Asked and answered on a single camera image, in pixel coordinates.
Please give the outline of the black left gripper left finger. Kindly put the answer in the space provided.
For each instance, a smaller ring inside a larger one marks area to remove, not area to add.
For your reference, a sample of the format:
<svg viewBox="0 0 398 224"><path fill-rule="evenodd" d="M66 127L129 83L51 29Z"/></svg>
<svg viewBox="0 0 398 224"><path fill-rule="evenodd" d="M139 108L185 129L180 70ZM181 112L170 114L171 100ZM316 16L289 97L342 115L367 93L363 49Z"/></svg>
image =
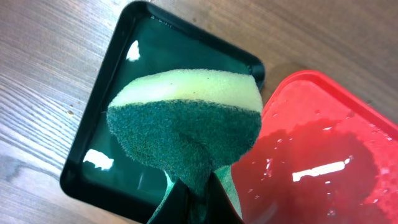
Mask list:
<svg viewBox="0 0 398 224"><path fill-rule="evenodd" d="M148 224L187 224L189 217L189 188L178 180L166 190L164 199L150 217Z"/></svg>

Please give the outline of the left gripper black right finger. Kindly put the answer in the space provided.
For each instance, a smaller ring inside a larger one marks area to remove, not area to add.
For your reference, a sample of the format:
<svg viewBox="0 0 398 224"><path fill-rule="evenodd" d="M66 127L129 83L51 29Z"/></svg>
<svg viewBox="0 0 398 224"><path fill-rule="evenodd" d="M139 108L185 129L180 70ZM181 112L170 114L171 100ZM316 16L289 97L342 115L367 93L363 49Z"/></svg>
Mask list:
<svg viewBox="0 0 398 224"><path fill-rule="evenodd" d="M215 173L208 180L206 224L243 224Z"/></svg>

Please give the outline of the green yellow sponge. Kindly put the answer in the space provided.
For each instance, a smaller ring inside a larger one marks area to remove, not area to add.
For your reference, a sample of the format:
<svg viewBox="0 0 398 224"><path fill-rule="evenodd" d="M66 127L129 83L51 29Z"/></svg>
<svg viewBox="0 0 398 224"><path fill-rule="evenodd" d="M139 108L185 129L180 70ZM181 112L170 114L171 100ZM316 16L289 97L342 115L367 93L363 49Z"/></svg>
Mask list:
<svg viewBox="0 0 398 224"><path fill-rule="evenodd" d="M106 121L127 156L164 171L168 191L178 181L188 187L194 198L190 219L199 223L211 174L241 214L231 167L256 142L261 111L252 75L181 69L127 84L108 105Z"/></svg>

